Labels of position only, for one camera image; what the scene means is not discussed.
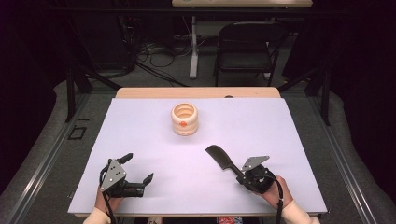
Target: white tabletop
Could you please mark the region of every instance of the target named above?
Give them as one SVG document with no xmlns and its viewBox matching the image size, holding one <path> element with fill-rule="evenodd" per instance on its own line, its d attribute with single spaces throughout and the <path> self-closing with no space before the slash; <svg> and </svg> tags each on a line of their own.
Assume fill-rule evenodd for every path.
<svg viewBox="0 0 396 224">
<path fill-rule="evenodd" d="M 174 7 L 311 7 L 311 0 L 172 0 Z"/>
<path fill-rule="evenodd" d="M 198 109 L 199 128 L 191 136 L 174 133 L 171 109 L 180 103 Z M 263 165 L 288 181 L 308 213 L 326 206 L 284 99 L 113 99 L 93 146 L 69 213 L 87 216 L 93 207 L 99 173 L 108 159 L 127 153 L 126 180 L 141 182 L 154 173 L 143 198 L 126 198 L 118 210 L 133 217 L 266 216 L 276 211 L 221 170 L 205 152 L 222 147 L 242 167 L 248 157 L 270 156 Z"/>
</svg>

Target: table leg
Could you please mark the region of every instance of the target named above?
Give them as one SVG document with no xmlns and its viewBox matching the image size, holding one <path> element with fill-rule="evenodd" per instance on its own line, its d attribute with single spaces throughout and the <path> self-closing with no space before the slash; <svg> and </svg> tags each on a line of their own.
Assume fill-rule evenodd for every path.
<svg viewBox="0 0 396 224">
<path fill-rule="evenodd" d="M 198 69 L 198 48 L 197 48 L 197 34 L 196 34 L 196 19 L 195 16 L 192 16 L 192 55 L 191 55 L 191 65 L 190 65 L 190 78 L 197 78 L 197 69 Z"/>
</svg>

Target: black cable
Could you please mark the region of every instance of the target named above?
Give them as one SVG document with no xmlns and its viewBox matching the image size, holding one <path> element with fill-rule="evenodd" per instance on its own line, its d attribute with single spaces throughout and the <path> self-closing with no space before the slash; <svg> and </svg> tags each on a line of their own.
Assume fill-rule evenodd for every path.
<svg viewBox="0 0 396 224">
<path fill-rule="evenodd" d="M 166 55 L 166 53 L 169 53 L 170 54 L 170 56 L 172 57 L 172 61 L 170 62 L 170 63 L 167 63 L 167 64 L 165 64 L 165 65 L 156 65 L 156 64 L 154 64 L 153 62 L 152 62 L 152 56 L 153 55 L 156 55 L 156 54 L 164 54 L 164 55 Z M 167 66 L 169 66 L 169 65 L 171 65 L 173 62 L 175 61 L 175 53 L 174 52 L 172 52 L 172 51 L 164 51 L 164 52 L 158 52 L 158 53 L 152 53 L 151 54 L 151 57 L 149 58 L 149 63 L 152 65 L 152 66 L 154 66 L 154 67 L 167 67 Z"/>
<path fill-rule="evenodd" d="M 147 44 L 145 44 L 144 45 L 144 47 L 145 47 L 145 55 L 146 55 L 146 58 L 144 59 L 144 60 L 142 60 L 142 59 L 140 59 L 138 56 L 140 56 L 140 55 L 142 55 L 141 53 L 142 52 L 140 52 L 139 54 L 138 54 L 138 56 L 137 56 L 137 60 L 139 60 L 140 62 L 145 62 L 148 58 L 149 58 L 149 48 L 148 48 L 148 45 Z"/>
<path fill-rule="evenodd" d="M 146 72 L 148 72 L 148 73 L 154 75 L 155 77 L 158 77 L 158 78 L 160 78 L 160 79 L 163 79 L 163 80 L 165 80 L 165 81 L 168 81 L 172 86 L 173 86 L 173 83 L 175 83 L 175 84 L 177 84 L 177 85 L 179 85 L 179 86 L 182 86 L 182 87 L 189 87 L 188 85 L 186 85 L 186 84 L 184 84 L 184 83 L 181 83 L 181 82 L 175 80 L 175 79 L 172 77 L 172 75 L 170 75 L 170 74 L 168 74 L 168 73 L 165 73 L 164 71 L 161 71 L 161 70 L 158 70 L 158 69 L 155 69 L 155 68 L 148 67 L 148 66 L 146 66 L 146 65 L 144 65 L 144 64 L 142 64 L 142 63 L 136 63 L 136 65 L 137 65 L 138 67 L 142 68 L 143 70 L 145 70 Z"/>
<path fill-rule="evenodd" d="M 185 56 L 184 55 L 184 51 L 186 51 L 186 49 L 188 49 L 189 52 L 191 51 L 191 39 L 189 38 L 188 35 L 182 35 L 181 39 L 183 39 L 183 38 L 186 38 L 186 39 L 190 40 L 190 42 L 189 41 L 184 41 L 185 42 L 184 47 L 183 48 L 179 48 L 179 49 L 182 49 L 182 50 L 180 52 L 175 52 L 177 57 L 178 56 Z"/>
<path fill-rule="evenodd" d="M 125 217 L 123 217 L 122 220 L 119 217 L 117 217 L 117 223 L 119 223 L 119 224 L 123 224 L 124 220 L 125 220 Z"/>
<path fill-rule="evenodd" d="M 105 199 L 105 202 L 106 202 L 106 214 L 110 217 L 111 223 L 112 224 L 116 224 L 117 221 L 114 218 L 113 210 L 111 209 L 110 203 L 108 202 L 108 198 L 106 196 L 106 193 L 102 192 L 102 195 L 103 195 L 103 198 Z"/>
<path fill-rule="evenodd" d="M 102 186 L 103 184 L 104 174 L 107 173 L 107 169 L 108 169 L 108 165 L 106 165 L 105 168 L 103 168 L 99 174 L 99 186 Z"/>
<path fill-rule="evenodd" d="M 269 177 L 273 179 L 277 184 L 277 190 L 279 191 L 279 202 L 277 203 L 276 224 L 279 224 L 280 219 L 282 218 L 282 210 L 283 210 L 283 189 L 279 181 L 277 181 L 276 177 L 271 175 L 265 175 L 265 177 Z"/>
</svg>

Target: chair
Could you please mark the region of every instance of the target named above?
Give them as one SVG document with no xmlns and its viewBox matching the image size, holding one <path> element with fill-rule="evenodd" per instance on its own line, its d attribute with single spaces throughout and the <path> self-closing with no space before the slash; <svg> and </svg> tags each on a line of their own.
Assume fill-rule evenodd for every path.
<svg viewBox="0 0 396 224">
<path fill-rule="evenodd" d="M 279 47 L 289 31 L 277 21 L 239 21 L 219 32 L 214 76 L 223 73 L 270 73 L 271 86 Z"/>
</svg>

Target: cable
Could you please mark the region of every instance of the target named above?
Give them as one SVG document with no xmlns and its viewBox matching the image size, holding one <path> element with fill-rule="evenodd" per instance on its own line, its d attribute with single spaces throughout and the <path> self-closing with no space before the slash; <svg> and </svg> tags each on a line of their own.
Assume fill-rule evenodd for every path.
<svg viewBox="0 0 396 224">
<path fill-rule="evenodd" d="M 191 35 L 189 25 L 187 24 L 186 19 L 184 17 L 183 17 L 183 21 L 184 21 L 184 24 L 186 25 L 186 28 L 187 28 L 187 31 L 189 32 L 189 35 Z"/>
<path fill-rule="evenodd" d="M 166 65 L 156 65 L 156 64 L 154 64 L 154 63 L 152 62 L 152 58 L 153 58 L 152 56 L 153 56 L 153 55 L 156 55 L 156 54 L 164 54 L 164 55 L 166 55 L 165 52 L 170 53 L 170 56 L 171 56 L 171 58 L 172 58 L 172 60 L 171 60 L 170 63 L 167 63 Z M 171 65 L 174 61 L 175 61 L 175 54 L 174 54 L 174 52 L 171 52 L 171 51 L 164 51 L 164 52 L 152 53 L 152 54 L 151 54 L 151 57 L 149 57 L 149 63 L 150 63 L 151 65 L 153 65 L 154 67 L 167 67 L 167 66 Z"/>
<path fill-rule="evenodd" d="M 175 80 L 175 79 L 172 77 L 172 75 L 170 75 L 170 74 L 168 74 L 168 73 L 165 73 L 164 71 L 161 71 L 161 70 L 158 70 L 158 69 L 155 69 L 155 68 L 148 67 L 148 66 L 146 66 L 146 65 L 144 65 L 144 64 L 142 64 L 142 63 L 136 63 L 136 66 L 142 68 L 143 70 L 145 70 L 146 72 L 148 72 L 148 73 L 154 75 L 155 77 L 158 77 L 158 78 L 160 78 L 160 79 L 163 79 L 163 80 L 165 80 L 165 81 L 168 81 L 172 86 L 174 86 L 173 83 L 175 83 L 175 84 L 177 84 L 177 85 L 179 85 L 179 86 L 182 86 L 182 87 L 189 87 L 188 85 L 183 84 L 183 83 L 181 83 L 181 82 Z"/>
<path fill-rule="evenodd" d="M 112 224 L 116 224 L 117 221 L 116 221 L 116 219 L 114 217 L 113 210 L 111 209 L 110 203 L 108 202 L 107 195 L 106 195 L 105 192 L 102 192 L 102 195 L 103 195 L 103 198 L 105 199 L 105 202 L 106 202 L 106 214 L 110 217 L 111 223 Z"/>
<path fill-rule="evenodd" d="M 123 217 L 122 220 L 119 217 L 117 217 L 117 223 L 119 223 L 119 224 L 123 224 L 124 220 L 125 220 L 125 217 Z"/>
<path fill-rule="evenodd" d="M 60 6 L 61 4 L 59 3 L 58 0 L 55 0 L 55 3 L 57 4 L 57 6 Z M 70 27 L 71 31 L 74 33 L 75 37 L 78 39 L 79 44 L 85 49 L 85 51 L 87 52 L 87 55 L 89 57 L 89 59 L 91 60 L 92 65 L 94 65 L 95 67 L 97 67 L 99 70 L 104 71 L 105 69 L 103 69 L 99 63 L 95 62 L 95 59 L 92 57 L 92 53 L 88 50 L 88 47 L 84 44 L 84 41 L 79 33 L 79 31 L 76 29 L 76 25 L 75 22 L 72 20 L 72 18 L 67 17 L 65 19 L 67 21 L 67 25 Z M 129 74 L 130 72 L 132 72 L 134 70 L 134 63 L 131 63 L 132 61 L 132 54 L 128 53 L 127 54 L 127 65 L 126 67 L 123 69 L 122 72 L 114 74 L 114 75 L 110 75 L 109 77 L 106 77 L 108 79 L 114 78 L 114 77 L 123 77 L 127 74 Z"/>
<path fill-rule="evenodd" d="M 283 189 L 279 181 L 277 181 L 276 177 L 270 175 L 265 175 L 264 177 L 269 177 L 273 179 L 277 184 L 277 190 L 279 191 L 279 202 L 277 203 L 276 224 L 279 224 L 280 219 L 282 218 L 282 210 L 283 210 Z"/>
</svg>

